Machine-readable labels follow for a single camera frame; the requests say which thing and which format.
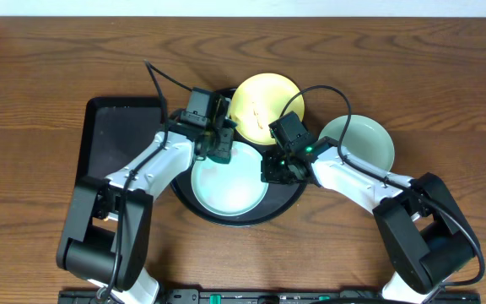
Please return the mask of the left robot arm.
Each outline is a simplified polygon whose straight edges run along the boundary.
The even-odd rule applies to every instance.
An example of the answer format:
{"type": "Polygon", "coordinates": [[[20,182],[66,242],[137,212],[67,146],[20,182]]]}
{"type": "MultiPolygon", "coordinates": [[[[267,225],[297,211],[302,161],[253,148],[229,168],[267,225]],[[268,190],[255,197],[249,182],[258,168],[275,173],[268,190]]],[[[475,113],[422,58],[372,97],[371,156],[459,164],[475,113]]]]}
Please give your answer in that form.
{"type": "Polygon", "coordinates": [[[153,303],[159,284],[145,269],[153,203],[199,158],[231,158],[230,98],[194,88],[186,108],[163,124],[138,156],[104,178],[81,176],[57,249],[57,266],[97,285],[68,303],[153,303]]]}

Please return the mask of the green yellow sponge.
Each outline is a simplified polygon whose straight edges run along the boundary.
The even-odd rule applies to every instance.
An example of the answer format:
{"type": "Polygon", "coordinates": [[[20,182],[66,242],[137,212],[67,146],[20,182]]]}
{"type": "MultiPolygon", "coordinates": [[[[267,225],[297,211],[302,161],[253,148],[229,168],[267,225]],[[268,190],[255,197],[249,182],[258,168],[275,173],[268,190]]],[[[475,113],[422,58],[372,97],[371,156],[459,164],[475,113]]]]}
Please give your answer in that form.
{"type": "Polygon", "coordinates": [[[214,130],[212,147],[208,151],[209,159],[219,164],[229,164],[236,126],[236,122],[228,119],[220,128],[214,130]]]}

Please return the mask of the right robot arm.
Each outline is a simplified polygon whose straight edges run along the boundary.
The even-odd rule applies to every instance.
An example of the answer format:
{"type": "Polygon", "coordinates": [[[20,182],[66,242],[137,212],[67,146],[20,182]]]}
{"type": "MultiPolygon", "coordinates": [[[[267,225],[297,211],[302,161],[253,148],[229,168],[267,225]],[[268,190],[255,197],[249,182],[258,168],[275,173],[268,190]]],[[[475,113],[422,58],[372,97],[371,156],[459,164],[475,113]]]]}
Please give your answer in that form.
{"type": "Polygon", "coordinates": [[[290,112],[270,123],[277,146],[262,160],[262,180],[312,183],[333,190],[373,214],[395,273],[381,295],[389,301],[429,303],[449,278],[483,257],[473,229],[445,183],[384,171],[351,155],[336,139],[316,138],[290,112]]]}

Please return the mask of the light green plate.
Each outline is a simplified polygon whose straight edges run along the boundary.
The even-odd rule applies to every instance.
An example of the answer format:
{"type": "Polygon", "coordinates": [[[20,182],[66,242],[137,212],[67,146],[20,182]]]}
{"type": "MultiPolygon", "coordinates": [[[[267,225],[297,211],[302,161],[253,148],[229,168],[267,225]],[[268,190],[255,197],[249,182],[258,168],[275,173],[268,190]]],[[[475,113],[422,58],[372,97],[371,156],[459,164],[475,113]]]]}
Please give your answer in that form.
{"type": "Polygon", "coordinates": [[[342,141],[343,155],[390,171],[395,160],[395,148],[390,134],[376,121],[352,115],[342,141]]]}
{"type": "Polygon", "coordinates": [[[192,167],[191,186],[197,201],[209,212],[237,216],[254,209],[265,197],[261,180],[262,155],[249,144],[234,142],[228,164],[207,158],[192,167]]]}

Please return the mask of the yellow plate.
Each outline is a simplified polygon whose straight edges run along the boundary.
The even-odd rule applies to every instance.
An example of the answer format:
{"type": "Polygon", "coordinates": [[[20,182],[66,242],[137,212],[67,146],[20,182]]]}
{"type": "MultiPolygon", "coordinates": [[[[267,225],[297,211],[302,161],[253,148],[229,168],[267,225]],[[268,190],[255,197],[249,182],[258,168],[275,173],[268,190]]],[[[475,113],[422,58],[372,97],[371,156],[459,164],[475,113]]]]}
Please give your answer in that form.
{"type": "Polygon", "coordinates": [[[279,119],[289,100],[300,92],[296,84],[277,73],[260,73],[246,79],[231,97],[230,118],[246,140],[273,145],[269,124],[279,119]]]}

